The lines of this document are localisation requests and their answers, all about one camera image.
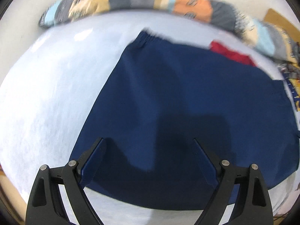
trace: red cloth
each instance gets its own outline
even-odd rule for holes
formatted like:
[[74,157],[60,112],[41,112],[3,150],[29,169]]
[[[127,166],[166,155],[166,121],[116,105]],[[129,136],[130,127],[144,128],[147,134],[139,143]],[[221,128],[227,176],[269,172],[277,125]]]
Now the red cloth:
[[238,63],[256,67],[256,65],[248,55],[243,55],[240,54],[239,52],[229,50],[227,47],[223,46],[221,43],[217,41],[212,41],[210,43],[210,50],[212,52],[216,52],[223,56],[226,56],[227,58],[234,60]]

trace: white bedsheet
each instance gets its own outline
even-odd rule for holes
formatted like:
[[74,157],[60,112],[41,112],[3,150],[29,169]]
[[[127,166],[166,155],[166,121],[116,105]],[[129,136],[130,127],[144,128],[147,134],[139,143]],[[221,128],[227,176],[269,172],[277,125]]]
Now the white bedsheet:
[[[42,164],[59,167],[68,162],[100,90],[124,48],[144,28],[173,42],[203,48],[212,40],[221,41],[250,54],[273,79],[282,79],[269,59],[231,34],[165,13],[123,11],[51,28],[15,63],[0,87],[0,161],[26,202]],[[298,183],[296,171],[269,191],[274,213]],[[85,192],[102,221],[110,225],[193,224],[201,213],[152,210],[87,188]],[[76,223],[64,192],[62,197]],[[232,208],[227,207],[221,224],[228,221]]]

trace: colorful blanket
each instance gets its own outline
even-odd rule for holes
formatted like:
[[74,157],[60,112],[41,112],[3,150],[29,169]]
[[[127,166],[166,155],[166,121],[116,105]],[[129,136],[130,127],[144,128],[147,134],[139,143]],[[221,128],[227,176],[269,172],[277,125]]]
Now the colorful blanket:
[[[239,12],[235,6],[218,0],[58,0],[42,15],[39,25],[49,28],[80,18],[120,9],[156,9],[210,23],[230,31],[260,53],[299,69],[299,45],[282,28]],[[294,102],[300,111],[300,71],[281,67],[291,83]]]

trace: blue garment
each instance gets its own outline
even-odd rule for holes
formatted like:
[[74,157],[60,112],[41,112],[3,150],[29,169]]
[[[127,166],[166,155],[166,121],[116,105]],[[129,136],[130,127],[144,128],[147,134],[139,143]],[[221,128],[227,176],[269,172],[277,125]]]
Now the blue garment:
[[193,138],[232,164],[256,163],[272,188],[298,168],[297,134],[282,81],[141,32],[97,97],[70,160],[103,137],[107,151],[89,188],[138,206],[199,210],[217,180],[198,165]]

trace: metal screw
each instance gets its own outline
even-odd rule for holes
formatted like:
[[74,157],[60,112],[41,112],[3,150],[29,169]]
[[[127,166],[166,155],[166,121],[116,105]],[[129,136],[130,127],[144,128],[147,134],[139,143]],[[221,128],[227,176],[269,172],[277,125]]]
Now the metal screw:
[[257,170],[257,169],[258,169],[258,166],[257,166],[256,164],[254,164],[254,163],[251,165],[251,167],[252,167],[254,170]]
[[223,166],[229,166],[229,164],[230,164],[230,163],[229,163],[229,161],[227,161],[227,160],[223,160],[223,161],[222,161],[222,165],[223,165]]
[[75,165],[76,165],[76,161],[74,161],[74,160],[69,161],[69,166],[70,167],[75,166]]
[[47,165],[41,165],[41,167],[40,167],[40,169],[41,169],[41,171],[44,171],[45,169],[47,168]]

